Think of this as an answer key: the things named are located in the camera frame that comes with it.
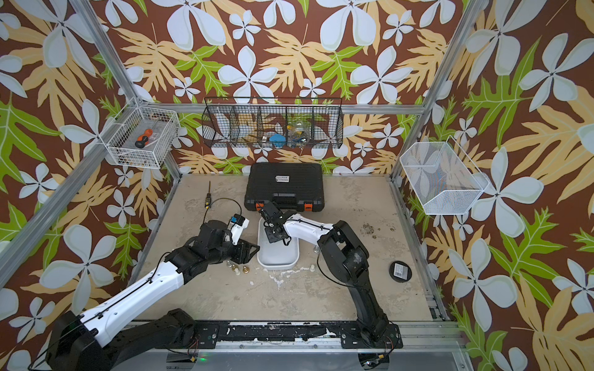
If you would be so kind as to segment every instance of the white mesh basket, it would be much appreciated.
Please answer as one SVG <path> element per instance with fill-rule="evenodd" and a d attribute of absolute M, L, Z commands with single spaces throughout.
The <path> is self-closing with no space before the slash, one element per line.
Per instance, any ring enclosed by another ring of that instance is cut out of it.
<path fill-rule="evenodd" d="M 137 106 L 125 117 L 105 147 L 118 165 L 160 169 L 171 143 L 178 136 L 179 118 L 175 111 Z M 153 135 L 144 148 L 135 146 L 146 129 Z"/>
<path fill-rule="evenodd" d="M 417 142 L 400 163 L 427 215 L 461 215 L 483 194 L 488 179 L 454 140 Z M 471 174 L 466 163 L 476 168 Z"/>

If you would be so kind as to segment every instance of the black toolbox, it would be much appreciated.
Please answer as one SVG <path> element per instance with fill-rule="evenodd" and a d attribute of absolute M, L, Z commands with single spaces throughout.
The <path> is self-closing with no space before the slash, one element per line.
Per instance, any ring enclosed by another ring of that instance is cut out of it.
<path fill-rule="evenodd" d="M 245 208 L 259 211 L 272 201 L 280 209 L 322 211 L 324 184 L 320 164 L 253 164 L 245 191 Z"/>

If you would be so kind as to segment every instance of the case label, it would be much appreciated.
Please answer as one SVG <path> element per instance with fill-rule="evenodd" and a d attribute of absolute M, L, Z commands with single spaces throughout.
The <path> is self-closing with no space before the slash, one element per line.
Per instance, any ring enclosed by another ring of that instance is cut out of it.
<path fill-rule="evenodd" d="M 401 278 L 402 280 L 407 279 L 408 268 L 402 264 L 394 264 L 394 277 Z"/>

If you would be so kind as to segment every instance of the black round object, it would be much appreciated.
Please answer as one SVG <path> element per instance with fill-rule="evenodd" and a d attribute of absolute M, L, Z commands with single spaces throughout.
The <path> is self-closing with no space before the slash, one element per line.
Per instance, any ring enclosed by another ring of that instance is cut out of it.
<path fill-rule="evenodd" d="M 398 264 L 398 267 L 396 269 L 396 272 L 394 272 L 394 267 L 396 267 L 396 264 Z M 390 267 L 388 268 L 388 273 L 390 274 L 390 277 L 392 277 L 392 280 L 400 283 L 410 281 L 410 278 L 412 277 L 412 270 L 410 269 L 408 264 L 405 262 L 401 262 L 400 260 L 396 260 L 390 264 Z"/>

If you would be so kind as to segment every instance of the blue object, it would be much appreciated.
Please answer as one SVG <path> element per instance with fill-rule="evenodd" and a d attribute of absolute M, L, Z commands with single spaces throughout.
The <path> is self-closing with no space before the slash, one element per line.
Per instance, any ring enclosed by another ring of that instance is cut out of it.
<path fill-rule="evenodd" d="M 274 145 L 275 148 L 283 148 L 285 146 L 287 139 L 282 134 L 274 134 L 270 137 L 270 142 Z"/>

